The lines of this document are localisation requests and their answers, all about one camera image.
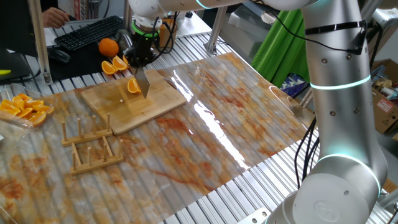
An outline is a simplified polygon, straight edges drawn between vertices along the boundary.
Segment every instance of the orange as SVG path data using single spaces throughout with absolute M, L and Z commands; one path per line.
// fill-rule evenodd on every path
M 12 101 L 19 106 L 19 108 L 23 111 L 25 109 L 25 101 L 21 96 L 15 96 Z
M 36 113 L 33 117 L 29 119 L 32 122 L 33 127 L 38 127 L 44 123 L 47 114 L 44 111 Z
M 107 61 L 103 61 L 101 66 L 102 71 L 104 71 L 104 73 L 107 75 L 113 75 L 118 71 L 117 68 L 115 68 L 111 63 Z
M 99 43 L 99 52 L 107 57 L 115 57 L 119 53 L 119 45 L 109 38 L 102 39 Z
M 138 86 L 136 78 L 132 78 L 129 80 L 129 83 L 127 84 L 127 90 L 129 90 L 129 92 L 132 94 L 140 94 L 141 93 L 141 90 Z
M 19 113 L 21 112 L 21 109 L 19 108 L 19 106 L 18 106 L 16 103 L 11 102 L 11 101 L 9 101 L 9 100 L 3 100 L 3 101 L 1 102 L 1 104 L 0 104 L 0 108 L 3 109 L 3 110 L 13 110 L 13 111 L 16 111 L 17 114 L 19 114 Z
M 37 112 L 44 111 L 47 114 L 52 114 L 54 112 L 54 107 L 46 105 L 33 105 L 33 109 Z
M 26 108 L 18 115 L 18 117 L 27 118 L 32 114 L 32 112 L 33 112 L 32 108 Z
M 123 55 L 123 62 L 126 63 L 127 67 L 129 66 L 129 60 L 127 60 L 126 56 Z
M 25 95 L 25 94 L 23 94 L 23 93 L 18 94 L 18 96 L 22 97 L 22 99 L 24 99 L 24 100 L 33 100 L 32 97 L 27 96 L 27 95 Z
M 43 100 L 25 100 L 25 108 L 33 108 L 34 105 L 44 105 Z
M 0 108 L 0 111 L 4 111 L 4 112 L 10 113 L 10 114 L 15 115 L 15 116 L 17 116 L 17 115 L 19 114 L 18 111 L 16 111 L 16 110 L 11 110 L 11 109 Z
M 124 63 L 123 60 L 119 58 L 119 56 L 115 56 L 112 60 L 112 64 L 115 68 L 117 68 L 119 71 L 124 71 L 128 68 L 127 64 Z
M 31 113 L 28 117 L 26 117 L 25 119 L 31 119 L 31 118 L 33 118 L 34 116 L 36 116 L 37 115 L 37 113 L 36 112 L 33 112 L 33 113 Z

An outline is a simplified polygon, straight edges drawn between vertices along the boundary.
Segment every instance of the orange wedge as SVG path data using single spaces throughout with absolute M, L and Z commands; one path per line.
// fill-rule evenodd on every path
M 33 105 L 33 109 L 37 112 L 44 111 L 47 114 L 52 114 L 54 112 L 54 107 L 46 105 Z
M 33 112 L 33 113 L 31 113 L 28 117 L 26 117 L 25 119 L 31 119 L 31 118 L 33 118 L 34 116 L 36 116 L 37 115 L 37 113 L 36 112 Z
M 115 68 L 111 63 L 107 61 L 103 61 L 101 66 L 102 71 L 104 71 L 104 73 L 107 75 L 113 75 L 118 71 L 117 68 Z
M 31 117 L 29 121 L 32 122 L 33 127 L 38 127 L 44 123 L 46 116 L 47 114 L 44 111 L 41 111 Z
M 0 111 L 4 111 L 4 112 L 7 112 L 7 113 L 15 115 L 15 116 L 17 116 L 19 114 L 19 112 L 16 110 L 10 110 L 10 109 L 4 109 L 4 108 L 0 108 Z
M 18 115 L 18 117 L 27 118 L 32 114 L 32 112 L 33 112 L 32 108 L 26 108 Z
M 12 101 L 19 106 L 19 108 L 23 111 L 25 109 L 25 101 L 21 96 L 15 96 Z
M 129 80 L 129 83 L 127 84 L 127 90 L 129 90 L 129 92 L 132 94 L 140 94 L 141 93 L 141 90 L 138 86 L 136 78 L 132 78 Z
M 43 100 L 25 100 L 25 108 L 33 108 L 34 105 L 44 105 Z
M 128 68 L 128 65 L 124 63 L 123 60 L 119 58 L 119 56 L 115 56 L 112 60 L 112 64 L 115 68 L 117 68 L 119 71 L 124 71 Z
M 123 55 L 123 62 L 126 63 L 127 67 L 129 66 L 129 60 L 127 60 L 126 56 Z
M 21 112 L 21 109 L 19 108 L 19 106 L 18 106 L 16 103 L 11 102 L 11 101 L 9 101 L 9 100 L 3 100 L 3 101 L 1 102 L 1 104 L 0 104 L 0 108 L 3 109 L 3 110 L 13 110 L 13 111 L 16 111 L 17 114 L 19 114 L 19 113 Z
M 22 99 L 24 99 L 24 100 L 33 100 L 32 97 L 27 96 L 27 95 L 25 95 L 25 94 L 23 94 L 23 93 L 18 94 L 18 96 L 22 97 Z

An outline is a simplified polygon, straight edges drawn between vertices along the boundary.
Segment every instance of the wooden rack peg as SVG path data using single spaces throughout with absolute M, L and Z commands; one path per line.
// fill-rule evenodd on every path
M 77 153 L 77 149 L 75 146 L 75 143 L 72 143 L 72 161 L 73 161 L 73 167 L 70 168 L 70 174 L 71 175 L 78 175 L 82 174 L 85 172 L 89 172 L 95 169 L 99 169 L 102 167 L 110 166 L 112 164 L 116 164 L 118 162 L 122 162 L 124 160 L 123 154 L 122 154 L 122 148 L 121 144 L 119 145 L 119 152 L 117 156 L 114 156 L 112 153 L 112 150 L 109 146 L 109 143 L 107 142 L 105 136 L 102 137 L 104 139 L 104 145 L 103 145 L 103 158 L 98 159 L 95 161 L 91 160 L 91 148 L 87 148 L 88 152 L 88 163 L 82 164 L 81 159 Z
M 65 122 L 62 123 L 62 132 L 63 132 L 63 139 L 62 139 L 62 146 L 71 146 L 72 143 L 79 144 L 83 142 L 88 142 L 92 141 L 95 139 L 102 138 L 102 136 L 112 136 L 113 132 L 112 129 L 110 128 L 109 124 L 111 121 L 111 115 L 108 115 L 108 120 L 106 121 L 106 129 L 104 130 L 97 130 L 96 122 L 95 122 L 95 115 L 92 116 L 92 122 L 93 122 L 93 132 L 92 133 L 87 133 L 87 134 L 82 134 L 81 131 L 81 119 L 77 119 L 77 129 L 78 129 L 78 136 L 75 137 L 70 137 L 67 138 L 67 129 L 65 126 Z

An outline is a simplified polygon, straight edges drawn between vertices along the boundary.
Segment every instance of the green cloth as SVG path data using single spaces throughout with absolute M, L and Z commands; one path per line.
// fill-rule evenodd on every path
M 305 36 L 300 10 L 282 11 L 279 18 L 294 34 Z M 290 73 L 296 73 L 310 81 L 305 41 L 288 33 L 278 20 L 267 34 L 251 65 L 278 88 Z

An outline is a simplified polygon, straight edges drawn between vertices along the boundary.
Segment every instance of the monitor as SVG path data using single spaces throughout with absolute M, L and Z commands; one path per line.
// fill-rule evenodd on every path
M 24 56 L 37 57 L 27 0 L 0 0 L 0 70 L 11 70 L 0 80 L 32 73 Z

